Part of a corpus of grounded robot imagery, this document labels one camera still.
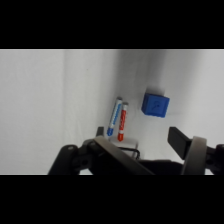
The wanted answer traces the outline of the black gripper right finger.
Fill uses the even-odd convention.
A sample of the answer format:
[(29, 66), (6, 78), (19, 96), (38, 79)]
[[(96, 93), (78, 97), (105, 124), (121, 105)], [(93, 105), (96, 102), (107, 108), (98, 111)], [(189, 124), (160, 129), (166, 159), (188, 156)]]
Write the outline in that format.
[(205, 138), (190, 139), (176, 127), (169, 128), (167, 141), (184, 161), (182, 175), (204, 175), (206, 169), (224, 175), (224, 144), (209, 147)]

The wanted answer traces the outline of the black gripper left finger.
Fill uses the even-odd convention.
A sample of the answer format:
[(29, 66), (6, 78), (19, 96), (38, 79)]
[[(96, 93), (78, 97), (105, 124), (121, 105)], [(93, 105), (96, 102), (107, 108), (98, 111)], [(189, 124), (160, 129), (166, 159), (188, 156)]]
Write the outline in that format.
[(137, 160), (125, 154), (104, 137), (99, 127), (96, 137), (85, 140), (80, 147), (63, 146), (54, 160), (49, 175), (79, 175), (88, 169), (93, 175), (153, 175)]

